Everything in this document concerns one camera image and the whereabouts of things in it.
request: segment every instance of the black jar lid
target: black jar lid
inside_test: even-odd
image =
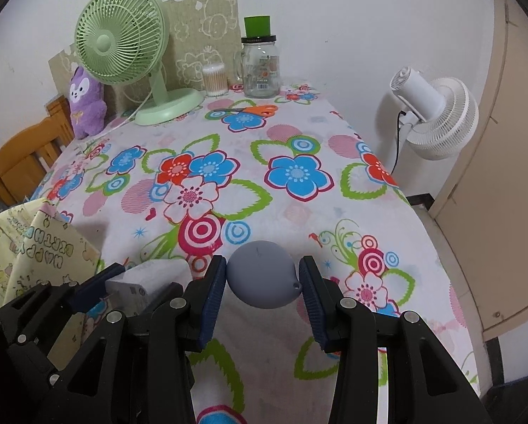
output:
[[[266,36],[243,36],[240,41],[244,45],[257,45],[259,43],[273,43],[276,41],[276,35]]]

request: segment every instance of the door frame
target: door frame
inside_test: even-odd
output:
[[[470,164],[476,148],[482,139],[486,125],[488,124],[489,116],[494,108],[496,98],[498,97],[508,42],[507,11],[507,0],[494,0],[494,38],[492,39],[492,53],[489,59],[488,76],[478,106],[478,109],[480,110],[478,126],[474,132],[474,137],[471,138],[466,147],[460,152],[447,180],[444,182],[443,188],[441,188],[435,202],[429,209],[429,215],[433,219],[436,219],[441,209],[451,198],[454,189],[463,177],[468,164]]]

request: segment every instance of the stuffed animal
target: stuffed animal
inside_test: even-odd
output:
[[[74,135],[82,139],[97,135],[105,127],[107,104],[103,84],[78,66],[70,82],[70,112]]]

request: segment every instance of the gray ball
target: gray ball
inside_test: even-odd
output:
[[[269,241],[236,249],[227,262],[227,281],[240,300],[261,309],[285,306],[301,293],[291,256]]]

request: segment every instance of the wooden chair back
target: wooden chair back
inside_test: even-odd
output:
[[[61,97],[47,106],[50,116],[13,136],[0,149],[0,200],[13,206],[30,198],[48,167],[60,156],[58,141],[68,146],[74,139],[67,100]]]

